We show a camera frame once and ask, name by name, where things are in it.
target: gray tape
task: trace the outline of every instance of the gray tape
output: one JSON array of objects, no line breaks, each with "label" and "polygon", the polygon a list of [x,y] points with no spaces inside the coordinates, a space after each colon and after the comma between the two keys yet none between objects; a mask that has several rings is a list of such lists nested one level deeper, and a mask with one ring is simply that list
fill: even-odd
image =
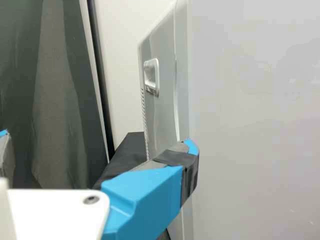
[{"label": "gray tape", "polygon": [[148,169],[159,169],[164,168],[167,166],[165,163],[156,162],[153,160],[145,161],[141,163],[140,165],[136,166],[135,168],[131,169],[130,171],[142,171],[142,170],[148,170]]},{"label": "gray tape", "polygon": [[169,166],[183,166],[181,180],[181,206],[183,206],[197,186],[199,156],[185,152],[165,150],[153,160]]}]

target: black tape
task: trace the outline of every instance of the black tape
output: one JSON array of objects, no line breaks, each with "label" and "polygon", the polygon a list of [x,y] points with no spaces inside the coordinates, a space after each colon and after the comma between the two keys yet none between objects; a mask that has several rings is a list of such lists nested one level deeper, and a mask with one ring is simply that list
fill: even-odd
[{"label": "black tape", "polygon": [[153,160],[169,166],[183,166],[181,180],[181,206],[183,206],[197,186],[199,156],[185,152],[165,150]]}]

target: white wall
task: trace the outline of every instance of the white wall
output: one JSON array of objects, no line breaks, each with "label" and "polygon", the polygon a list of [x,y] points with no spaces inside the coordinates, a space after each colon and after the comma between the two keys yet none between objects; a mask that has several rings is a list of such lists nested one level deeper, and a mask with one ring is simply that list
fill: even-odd
[{"label": "white wall", "polygon": [[96,0],[114,145],[143,131],[138,41],[171,0]]},{"label": "white wall", "polygon": [[195,239],[319,239],[319,1],[190,2]]}]

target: recessed handle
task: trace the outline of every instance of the recessed handle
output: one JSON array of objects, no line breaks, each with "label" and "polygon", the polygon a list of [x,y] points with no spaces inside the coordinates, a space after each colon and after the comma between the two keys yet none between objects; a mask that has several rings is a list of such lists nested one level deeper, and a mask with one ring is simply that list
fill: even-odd
[{"label": "recessed handle", "polygon": [[144,85],[145,89],[155,95],[159,96],[160,91],[160,76],[159,76],[159,61],[156,58],[147,60],[143,63]]}]

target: gray curtain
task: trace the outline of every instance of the gray curtain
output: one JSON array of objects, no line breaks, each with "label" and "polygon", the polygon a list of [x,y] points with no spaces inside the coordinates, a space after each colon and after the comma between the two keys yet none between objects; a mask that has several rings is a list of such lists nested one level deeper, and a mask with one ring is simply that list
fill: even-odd
[{"label": "gray curtain", "polygon": [[13,186],[91,188],[107,158],[79,1],[1,1],[0,34]]}]

